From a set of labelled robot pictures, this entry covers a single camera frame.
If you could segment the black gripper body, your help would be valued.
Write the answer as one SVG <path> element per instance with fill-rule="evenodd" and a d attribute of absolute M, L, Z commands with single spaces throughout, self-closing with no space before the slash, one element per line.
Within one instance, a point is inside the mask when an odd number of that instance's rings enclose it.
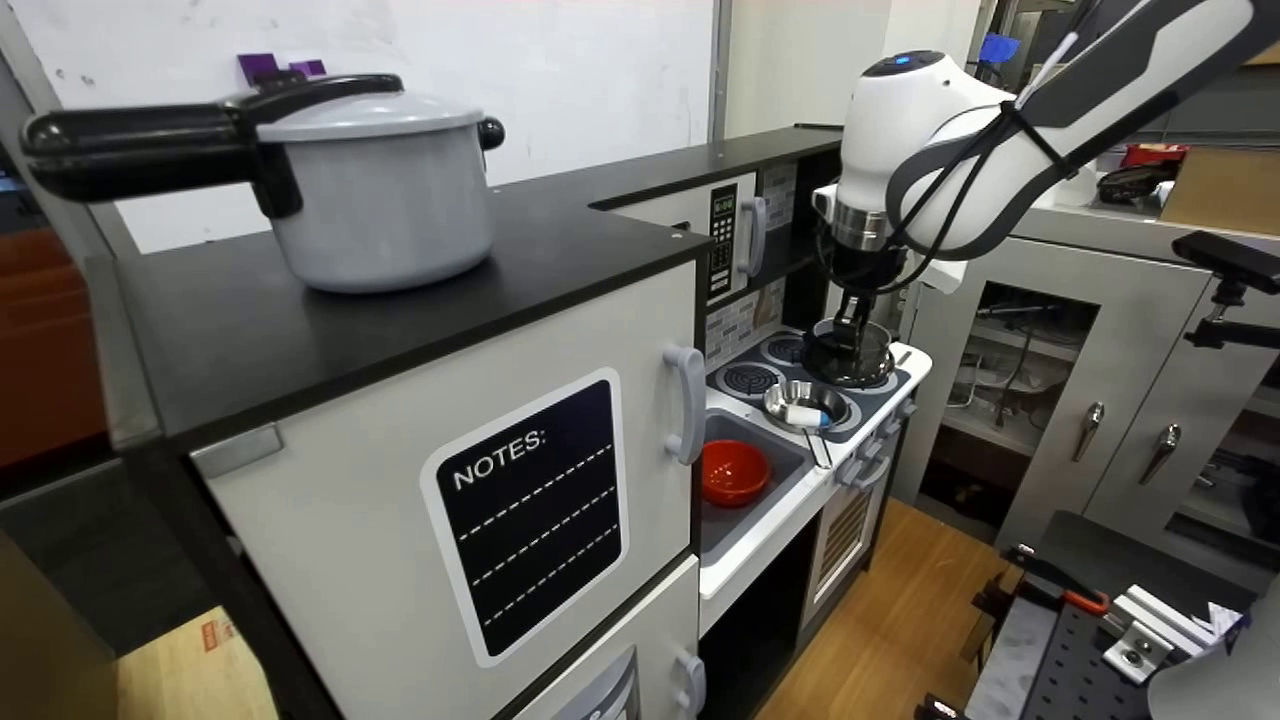
<path fill-rule="evenodd" d="M 830 322 L 862 327 L 875 299 L 891 288 L 904 267 L 901 249 L 857 253 L 835 240 L 819 245 L 819 267 L 838 288 L 838 303 L 829 315 Z"/>

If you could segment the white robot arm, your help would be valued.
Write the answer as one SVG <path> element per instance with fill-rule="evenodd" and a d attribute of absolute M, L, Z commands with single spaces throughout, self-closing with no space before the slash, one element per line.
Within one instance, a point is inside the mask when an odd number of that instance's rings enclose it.
<path fill-rule="evenodd" d="M 806 339 L 851 350 L 884 290 L 988 254 L 1047 189 L 1276 36 L 1276 0 L 1122 0 L 1086 8 L 1018 90 L 934 49 L 878 54 L 851 84 L 824 189 L 838 303 Z"/>

